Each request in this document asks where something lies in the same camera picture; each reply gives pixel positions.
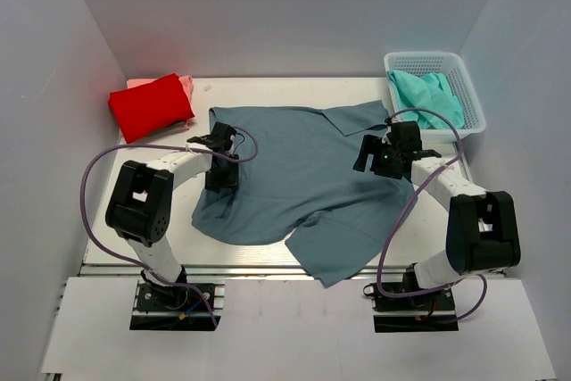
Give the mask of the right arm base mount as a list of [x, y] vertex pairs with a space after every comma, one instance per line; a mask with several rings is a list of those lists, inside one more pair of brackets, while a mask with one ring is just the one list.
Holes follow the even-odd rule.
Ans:
[[363, 287], [372, 301], [377, 334], [458, 331], [456, 307], [450, 288], [412, 297], [388, 297], [376, 283]]

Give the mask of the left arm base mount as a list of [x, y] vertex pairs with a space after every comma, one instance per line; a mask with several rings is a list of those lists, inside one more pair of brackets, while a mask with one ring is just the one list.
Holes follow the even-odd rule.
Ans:
[[131, 331], [213, 332], [222, 312], [222, 285], [193, 288], [155, 284], [142, 272], [131, 312]]

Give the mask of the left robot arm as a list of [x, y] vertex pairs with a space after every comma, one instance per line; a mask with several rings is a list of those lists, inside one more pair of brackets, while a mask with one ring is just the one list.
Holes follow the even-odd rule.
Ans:
[[145, 281], [159, 286], [158, 298], [168, 308], [183, 306], [188, 286], [175, 258], [167, 230], [174, 191], [204, 174], [207, 191], [238, 189], [237, 130], [217, 122], [209, 135], [187, 140], [181, 152], [152, 162], [124, 162], [105, 213], [105, 222], [127, 241], [144, 264]]

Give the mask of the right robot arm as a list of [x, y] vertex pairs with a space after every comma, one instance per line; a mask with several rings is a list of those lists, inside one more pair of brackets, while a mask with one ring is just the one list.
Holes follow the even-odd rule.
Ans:
[[435, 293], [473, 274], [515, 267], [521, 261], [513, 198], [505, 191], [475, 185], [437, 151], [426, 149], [414, 121], [386, 122], [384, 137], [364, 136], [353, 168], [385, 178], [406, 178], [418, 193], [427, 192], [448, 213], [445, 246], [434, 256], [410, 265], [387, 298], [424, 308]]

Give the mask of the grey-blue t-shirt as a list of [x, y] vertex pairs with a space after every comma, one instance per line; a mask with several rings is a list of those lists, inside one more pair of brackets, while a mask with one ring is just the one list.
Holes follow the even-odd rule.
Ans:
[[406, 179], [353, 168], [367, 135], [385, 133], [379, 102], [309, 107], [213, 107], [211, 123], [245, 128], [236, 191], [203, 191], [192, 224], [233, 245], [284, 242], [324, 286], [353, 276], [383, 248], [413, 195]]

